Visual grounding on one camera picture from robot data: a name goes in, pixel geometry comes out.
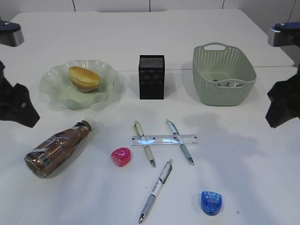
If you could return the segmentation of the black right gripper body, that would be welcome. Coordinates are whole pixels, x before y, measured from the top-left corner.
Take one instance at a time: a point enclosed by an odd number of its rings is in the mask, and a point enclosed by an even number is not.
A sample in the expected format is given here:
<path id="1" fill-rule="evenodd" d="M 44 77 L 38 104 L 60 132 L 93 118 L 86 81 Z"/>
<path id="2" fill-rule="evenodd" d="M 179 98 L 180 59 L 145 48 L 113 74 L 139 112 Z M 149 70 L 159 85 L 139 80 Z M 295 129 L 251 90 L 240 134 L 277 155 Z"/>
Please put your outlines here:
<path id="1" fill-rule="evenodd" d="M 276 82 L 267 93 L 270 107 L 265 116 L 268 124 L 276 128 L 300 117 L 300 72 L 286 81 Z"/>

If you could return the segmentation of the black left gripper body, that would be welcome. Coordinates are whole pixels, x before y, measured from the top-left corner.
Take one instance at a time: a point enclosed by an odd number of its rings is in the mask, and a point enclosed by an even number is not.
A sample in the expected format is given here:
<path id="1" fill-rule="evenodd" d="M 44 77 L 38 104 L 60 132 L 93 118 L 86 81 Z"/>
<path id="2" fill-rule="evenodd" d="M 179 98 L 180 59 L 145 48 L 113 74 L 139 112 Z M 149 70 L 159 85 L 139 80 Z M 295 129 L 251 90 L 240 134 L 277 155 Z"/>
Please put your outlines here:
<path id="1" fill-rule="evenodd" d="M 4 76 L 5 66 L 0 64 L 0 119 L 33 128 L 40 116 L 32 105 L 29 90 L 16 83 L 12 86 Z"/>

